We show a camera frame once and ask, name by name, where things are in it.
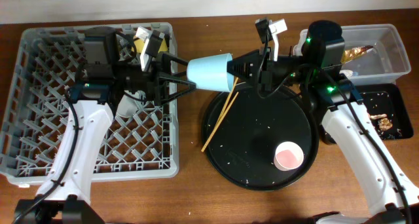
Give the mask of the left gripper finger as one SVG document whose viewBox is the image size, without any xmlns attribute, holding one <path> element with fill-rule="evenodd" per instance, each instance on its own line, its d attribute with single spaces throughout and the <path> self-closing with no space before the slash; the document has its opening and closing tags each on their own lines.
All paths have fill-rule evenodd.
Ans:
<svg viewBox="0 0 419 224">
<path fill-rule="evenodd" d="M 176 55 L 170 54 L 169 52 L 161 52 L 160 63 L 161 63 L 161 69 L 163 73 L 174 75 L 175 77 L 184 77 L 187 75 L 186 70 L 182 72 L 173 71 L 174 67 L 176 67 L 178 64 L 183 65 L 185 67 L 187 67 L 189 64 L 187 60 L 179 58 Z"/>
<path fill-rule="evenodd" d="M 196 84 L 183 79 L 162 79 L 158 85 L 158 104 L 164 105 L 196 90 Z"/>
</svg>

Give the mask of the pink cup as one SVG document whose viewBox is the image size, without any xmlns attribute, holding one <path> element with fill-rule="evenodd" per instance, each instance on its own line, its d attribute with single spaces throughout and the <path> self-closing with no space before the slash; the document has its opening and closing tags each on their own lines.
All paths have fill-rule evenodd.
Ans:
<svg viewBox="0 0 419 224">
<path fill-rule="evenodd" d="M 304 152 L 301 147 L 292 142 L 280 143 L 274 152 L 274 165 L 281 171 L 297 169 L 304 161 Z"/>
</svg>

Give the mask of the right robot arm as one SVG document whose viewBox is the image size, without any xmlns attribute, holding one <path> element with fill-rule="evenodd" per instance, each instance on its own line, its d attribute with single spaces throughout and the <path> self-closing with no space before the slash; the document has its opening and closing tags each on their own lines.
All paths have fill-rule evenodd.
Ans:
<svg viewBox="0 0 419 224">
<path fill-rule="evenodd" d="M 339 24 L 311 23 L 300 56 L 280 56 L 284 20 L 255 22 L 262 50 L 228 62 L 227 71 L 269 98 L 283 85 L 299 84 L 303 102 L 343 152 L 364 195 L 367 223 L 417 223 L 418 188 L 400 169 L 367 112 L 361 94 L 341 73 L 345 42 Z"/>
</svg>

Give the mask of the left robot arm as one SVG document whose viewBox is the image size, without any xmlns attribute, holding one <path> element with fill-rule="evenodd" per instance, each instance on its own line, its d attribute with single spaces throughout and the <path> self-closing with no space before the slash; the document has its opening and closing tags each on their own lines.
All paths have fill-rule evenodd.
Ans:
<svg viewBox="0 0 419 224">
<path fill-rule="evenodd" d="M 19 200 L 15 223 L 103 223 L 90 206 L 92 176 L 101 143 L 123 97 L 144 92 L 144 102 L 169 103 L 196 90 L 172 73 L 171 63 L 188 62 L 160 46 L 164 34 L 138 27 L 134 37 L 99 26 L 84 33 L 85 59 L 65 93 L 69 118 L 52 170 L 32 200 Z"/>
</svg>

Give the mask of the blue cup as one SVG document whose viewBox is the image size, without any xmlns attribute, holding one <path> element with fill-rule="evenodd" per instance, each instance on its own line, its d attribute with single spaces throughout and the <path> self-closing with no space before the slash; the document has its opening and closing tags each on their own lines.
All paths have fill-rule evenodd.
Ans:
<svg viewBox="0 0 419 224">
<path fill-rule="evenodd" d="M 230 92 L 234 76 L 227 71 L 232 55 L 219 54 L 191 60 L 187 65 L 187 79 L 199 90 Z"/>
</svg>

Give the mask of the white napkin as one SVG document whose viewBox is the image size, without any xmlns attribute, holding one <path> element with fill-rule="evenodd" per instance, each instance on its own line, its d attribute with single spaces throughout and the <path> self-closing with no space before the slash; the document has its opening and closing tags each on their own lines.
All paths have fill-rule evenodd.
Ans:
<svg viewBox="0 0 419 224">
<path fill-rule="evenodd" d="M 343 74 L 348 79 L 354 76 L 354 72 L 349 69 L 340 70 L 340 74 Z"/>
</svg>

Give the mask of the grey round plate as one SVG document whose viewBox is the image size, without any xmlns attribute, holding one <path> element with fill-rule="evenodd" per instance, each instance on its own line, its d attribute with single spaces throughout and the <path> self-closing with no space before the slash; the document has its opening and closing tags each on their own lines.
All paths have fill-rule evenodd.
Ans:
<svg viewBox="0 0 419 224">
<path fill-rule="evenodd" d="M 117 116 L 130 118 L 141 109 L 146 102 L 144 92 L 137 91 L 136 93 L 131 93 L 126 90 L 117 107 Z"/>
</svg>

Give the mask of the food scraps and rice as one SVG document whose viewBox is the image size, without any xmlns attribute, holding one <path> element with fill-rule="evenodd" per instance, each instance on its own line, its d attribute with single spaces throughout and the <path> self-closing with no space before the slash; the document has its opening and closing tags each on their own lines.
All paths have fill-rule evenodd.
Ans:
<svg viewBox="0 0 419 224">
<path fill-rule="evenodd" d="M 396 117 L 390 95 L 385 91 L 362 92 L 369 118 L 382 140 L 402 138 L 402 129 Z"/>
</svg>

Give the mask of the wooden chopstick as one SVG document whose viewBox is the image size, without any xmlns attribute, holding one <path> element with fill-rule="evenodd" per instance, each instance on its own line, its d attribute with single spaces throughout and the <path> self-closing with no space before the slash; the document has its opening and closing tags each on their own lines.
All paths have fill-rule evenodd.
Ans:
<svg viewBox="0 0 419 224">
<path fill-rule="evenodd" d="M 238 82 L 238 78 L 235 77 L 234 78 L 234 82 L 233 82 L 233 86 L 232 86 L 232 90 L 228 93 L 227 99 L 226 99 L 226 101 L 225 101 L 225 103 L 223 105 L 223 108 L 222 108 L 221 112 L 220 112 L 219 118 L 217 119 L 217 124 L 219 122 L 221 122 L 221 118 L 222 118 L 222 116 L 224 115 L 224 113 L 227 110 L 227 107 L 228 107 L 229 102 L 230 102 L 230 98 L 231 98 L 231 96 L 232 96 L 232 94 L 234 92 L 234 89 L 235 89 L 235 86 L 236 86 L 237 82 Z"/>
<path fill-rule="evenodd" d="M 209 137 L 207 138 L 205 144 L 203 145 L 203 147 L 201 148 L 201 152 L 204 152 L 207 148 L 207 146 L 209 145 L 210 141 L 212 140 L 212 138 L 214 137 L 216 131 L 218 130 L 219 126 L 221 125 L 223 119 L 226 117 L 226 115 L 228 114 L 230 108 L 232 107 L 233 103 L 235 102 L 236 98 L 238 97 L 239 92 L 236 92 L 235 95 L 233 97 L 230 98 L 230 102 L 229 105 L 227 107 L 226 112 L 224 113 L 224 115 L 221 118 L 221 122 L 219 122 L 218 124 L 215 124 L 215 127 L 213 128 L 211 134 L 209 135 Z"/>
</svg>

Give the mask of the yellow bowl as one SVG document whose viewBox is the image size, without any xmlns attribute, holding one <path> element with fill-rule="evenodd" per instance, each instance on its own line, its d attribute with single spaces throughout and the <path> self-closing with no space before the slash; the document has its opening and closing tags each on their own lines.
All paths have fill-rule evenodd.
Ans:
<svg viewBox="0 0 419 224">
<path fill-rule="evenodd" d="M 141 53 L 144 48 L 145 43 L 141 39 L 135 38 L 134 44 L 136 46 L 137 53 Z M 166 40 L 163 39 L 162 44 L 159 48 L 159 52 L 167 52 L 167 51 L 169 51 L 168 45 L 166 44 Z"/>
</svg>

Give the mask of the brown snack wrapper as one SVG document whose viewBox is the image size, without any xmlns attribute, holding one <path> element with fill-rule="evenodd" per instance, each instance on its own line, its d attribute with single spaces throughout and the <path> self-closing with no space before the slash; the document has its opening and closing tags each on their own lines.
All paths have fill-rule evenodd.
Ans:
<svg viewBox="0 0 419 224">
<path fill-rule="evenodd" d="M 366 53 L 371 52 L 374 49 L 372 45 L 366 45 L 362 47 L 354 47 L 343 52 L 341 63 L 345 64 L 360 58 L 361 56 L 365 55 Z"/>
</svg>

